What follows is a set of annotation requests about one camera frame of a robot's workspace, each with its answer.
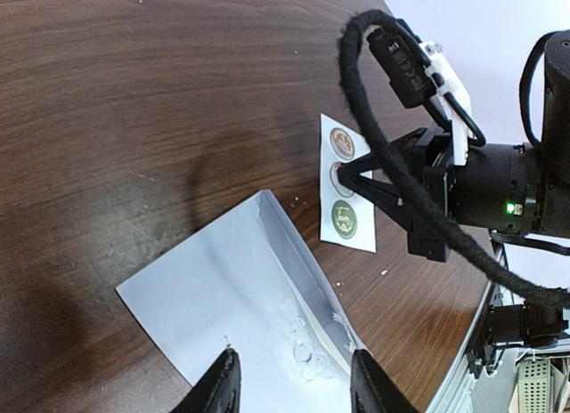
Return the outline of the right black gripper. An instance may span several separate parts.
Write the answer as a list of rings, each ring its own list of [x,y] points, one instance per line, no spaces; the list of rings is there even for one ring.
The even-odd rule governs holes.
[[[450,211],[452,187],[452,138],[439,127],[419,128],[392,142],[388,168],[396,170],[393,184],[366,177],[363,173],[381,169],[369,152],[338,170],[339,183],[353,193],[369,200],[392,221],[406,231],[407,251],[429,261],[444,263],[450,255],[440,231],[433,228],[417,212],[416,207],[397,190],[402,174],[414,177],[431,201],[444,215]]]

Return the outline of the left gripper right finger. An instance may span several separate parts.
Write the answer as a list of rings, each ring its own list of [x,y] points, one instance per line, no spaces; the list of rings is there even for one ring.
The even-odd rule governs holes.
[[[353,353],[350,394],[354,413],[417,413],[372,355],[363,349]]]

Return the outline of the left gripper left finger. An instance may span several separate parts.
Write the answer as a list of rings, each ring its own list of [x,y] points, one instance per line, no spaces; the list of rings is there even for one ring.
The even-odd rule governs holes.
[[[173,413],[238,413],[240,389],[239,354],[226,348],[173,408]]]

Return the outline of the sticker sheet with round stickers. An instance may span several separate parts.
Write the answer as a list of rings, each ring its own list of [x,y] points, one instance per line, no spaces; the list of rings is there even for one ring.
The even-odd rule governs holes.
[[[370,253],[377,251],[373,204],[339,182],[341,165],[370,151],[363,137],[320,115],[320,240]]]

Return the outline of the white envelope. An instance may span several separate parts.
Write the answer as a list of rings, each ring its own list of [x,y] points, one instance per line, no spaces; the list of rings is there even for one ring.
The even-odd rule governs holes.
[[[244,412],[347,412],[362,341],[276,196],[262,190],[135,275],[118,295],[190,383],[240,357]]]

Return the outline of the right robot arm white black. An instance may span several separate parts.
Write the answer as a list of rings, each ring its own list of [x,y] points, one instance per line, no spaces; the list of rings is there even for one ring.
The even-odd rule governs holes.
[[[423,107],[432,124],[395,140],[395,148],[432,200],[457,223],[485,228],[496,243],[567,255],[558,239],[569,235],[569,34],[543,35],[533,47],[519,83],[519,106],[530,118],[530,87],[538,63],[544,66],[544,104],[540,136],[508,145],[467,138],[464,165],[454,161],[458,137],[436,98],[436,86],[406,80],[403,58],[419,61],[397,35],[377,28],[370,50],[389,76],[406,108]]]

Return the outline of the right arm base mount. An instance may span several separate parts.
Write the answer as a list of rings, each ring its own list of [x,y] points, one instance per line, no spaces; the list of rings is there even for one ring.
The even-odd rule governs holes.
[[[468,370],[476,378],[492,373],[508,349],[551,348],[567,337],[568,329],[561,309],[529,303],[490,305],[468,341]]]

